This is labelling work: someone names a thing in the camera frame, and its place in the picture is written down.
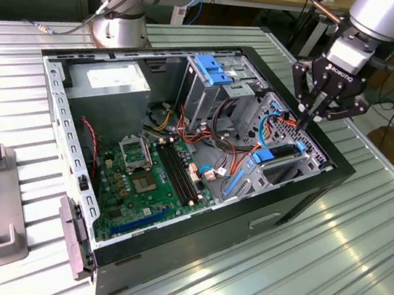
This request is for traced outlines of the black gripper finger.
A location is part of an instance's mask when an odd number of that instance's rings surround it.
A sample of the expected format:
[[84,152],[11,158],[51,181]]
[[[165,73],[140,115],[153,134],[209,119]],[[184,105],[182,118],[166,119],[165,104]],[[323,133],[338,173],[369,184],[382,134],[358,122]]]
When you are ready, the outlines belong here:
[[315,101],[307,82],[307,74],[312,69],[312,63],[305,61],[297,61],[292,66],[294,96],[299,101],[298,110],[300,112],[297,124],[301,129],[306,129],[308,126],[311,119],[310,112]]
[[322,121],[327,119],[327,121],[335,121],[363,115],[368,110],[368,103],[360,99],[355,99],[352,105],[344,109],[338,106],[333,108],[330,106],[331,103],[333,103],[333,99],[328,95],[313,111],[313,120]]

